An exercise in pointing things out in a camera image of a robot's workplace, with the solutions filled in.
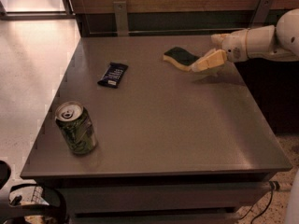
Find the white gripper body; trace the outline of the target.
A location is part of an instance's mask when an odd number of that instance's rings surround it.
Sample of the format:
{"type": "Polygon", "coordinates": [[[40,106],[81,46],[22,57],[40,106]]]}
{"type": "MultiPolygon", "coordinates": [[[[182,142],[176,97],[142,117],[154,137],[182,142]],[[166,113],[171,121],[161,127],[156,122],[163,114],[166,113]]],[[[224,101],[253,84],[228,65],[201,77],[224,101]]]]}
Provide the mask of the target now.
{"type": "Polygon", "coordinates": [[[226,51],[230,62],[244,62],[249,58],[247,54],[247,34],[248,30],[240,30],[224,37],[221,47],[226,51]]]}

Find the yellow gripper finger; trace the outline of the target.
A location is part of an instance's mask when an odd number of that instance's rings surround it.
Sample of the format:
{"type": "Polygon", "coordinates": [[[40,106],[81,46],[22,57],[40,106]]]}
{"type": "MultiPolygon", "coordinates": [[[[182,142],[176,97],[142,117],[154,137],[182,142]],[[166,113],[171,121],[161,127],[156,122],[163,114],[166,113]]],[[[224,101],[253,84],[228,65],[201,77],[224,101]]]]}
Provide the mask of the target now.
{"type": "Polygon", "coordinates": [[[223,65],[227,61],[226,52],[223,49],[211,49],[203,57],[191,66],[193,72],[202,72],[223,65]]]}
{"type": "Polygon", "coordinates": [[[227,47],[229,44],[230,36],[230,34],[214,34],[211,36],[211,41],[217,46],[227,47]]]}

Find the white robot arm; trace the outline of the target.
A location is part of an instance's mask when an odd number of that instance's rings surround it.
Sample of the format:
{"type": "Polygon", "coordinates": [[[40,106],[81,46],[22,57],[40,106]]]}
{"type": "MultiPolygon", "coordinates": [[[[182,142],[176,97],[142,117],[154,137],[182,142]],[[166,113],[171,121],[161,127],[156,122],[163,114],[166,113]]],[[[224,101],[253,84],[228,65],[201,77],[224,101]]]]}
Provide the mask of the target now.
{"type": "Polygon", "coordinates": [[[296,62],[299,60],[299,9],[285,13],[276,25],[213,35],[211,40],[218,49],[210,50],[194,62],[193,72],[214,69],[226,61],[240,63],[255,58],[296,62]]]}

